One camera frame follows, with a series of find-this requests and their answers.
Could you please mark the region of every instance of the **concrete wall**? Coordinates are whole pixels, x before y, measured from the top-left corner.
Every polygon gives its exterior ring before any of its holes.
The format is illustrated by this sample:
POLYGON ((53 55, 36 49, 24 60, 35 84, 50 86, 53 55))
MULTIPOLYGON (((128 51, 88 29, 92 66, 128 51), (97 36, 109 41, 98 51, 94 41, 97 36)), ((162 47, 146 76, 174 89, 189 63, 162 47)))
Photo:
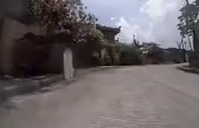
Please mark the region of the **concrete wall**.
POLYGON ((32 32, 34 34, 42 34, 40 27, 37 26, 27 26, 18 21, 5 18, 3 35, 1 39, 1 57, 2 63, 1 66, 4 69, 5 73, 10 73, 12 68, 12 54, 13 54, 13 46, 17 39, 23 37, 27 32, 32 32))

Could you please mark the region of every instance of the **sidewalk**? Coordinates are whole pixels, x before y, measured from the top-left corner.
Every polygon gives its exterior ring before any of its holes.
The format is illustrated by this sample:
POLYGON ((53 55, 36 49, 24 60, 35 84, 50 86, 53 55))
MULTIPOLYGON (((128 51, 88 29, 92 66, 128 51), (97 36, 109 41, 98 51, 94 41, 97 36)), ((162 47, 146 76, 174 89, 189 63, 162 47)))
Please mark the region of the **sidewalk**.
POLYGON ((188 73, 199 74, 199 69, 193 68, 193 67, 189 67, 188 65, 179 66, 177 68, 179 70, 182 70, 182 71, 185 71, 185 72, 188 72, 188 73))
POLYGON ((41 90, 44 87, 51 86, 53 83, 64 81, 64 85, 77 80, 82 76, 96 71, 102 71, 104 69, 112 69, 116 66, 102 66, 102 67, 93 67, 87 69, 78 69, 75 71, 75 77, 71 81, 64 80, 62 74, 57 75, 47 75, 39 76, 33 78, 24 78, 24 79, 9 79, 9 80, 0 80, 0 98, 11 97, 14 95, 21 95, 26 93, 31 93, 37 90, 41 90))

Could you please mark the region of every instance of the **sky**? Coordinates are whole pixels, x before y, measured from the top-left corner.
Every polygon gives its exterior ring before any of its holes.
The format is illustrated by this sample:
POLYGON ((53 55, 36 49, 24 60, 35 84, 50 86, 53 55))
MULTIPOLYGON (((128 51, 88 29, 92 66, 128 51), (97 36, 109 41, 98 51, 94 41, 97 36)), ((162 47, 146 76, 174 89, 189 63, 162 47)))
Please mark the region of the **sky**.
POLYGON ((154 41, 162 47, 176 47, 181 36, 177 29, 184 0, 82 0, 99 23, 121 28, 120 41, 154 41))

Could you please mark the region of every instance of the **concrete road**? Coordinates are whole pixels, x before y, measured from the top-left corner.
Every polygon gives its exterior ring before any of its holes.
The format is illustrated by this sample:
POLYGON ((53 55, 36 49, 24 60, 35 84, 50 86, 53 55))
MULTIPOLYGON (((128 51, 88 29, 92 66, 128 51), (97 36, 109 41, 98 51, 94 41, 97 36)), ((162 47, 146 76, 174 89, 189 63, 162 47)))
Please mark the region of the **concrete road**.
POLYGON ((4 106, 0 128, 199 128, 199 75, 176 65, 123 67, 4 106))

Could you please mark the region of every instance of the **green foliage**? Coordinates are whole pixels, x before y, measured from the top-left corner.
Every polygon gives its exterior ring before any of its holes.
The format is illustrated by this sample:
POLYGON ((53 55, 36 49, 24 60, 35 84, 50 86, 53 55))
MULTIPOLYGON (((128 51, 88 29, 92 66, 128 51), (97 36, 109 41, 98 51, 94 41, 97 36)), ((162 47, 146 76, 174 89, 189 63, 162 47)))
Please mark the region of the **green foliage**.
POLYGON ((133 45, 122 44, 120 50, 121 65, 136 65, 142 64, 139 52, 133 45))
POLYGON ((180 11, 178 28, 181 35, 183 37, 186 35, 192 36, 194 30, 199 36, 199 0, 185 5, 180 11))
POLYGON ((48 34, 67 32, 82 42, 97 21, 81 0, 28 0, 28 12, 48 34))

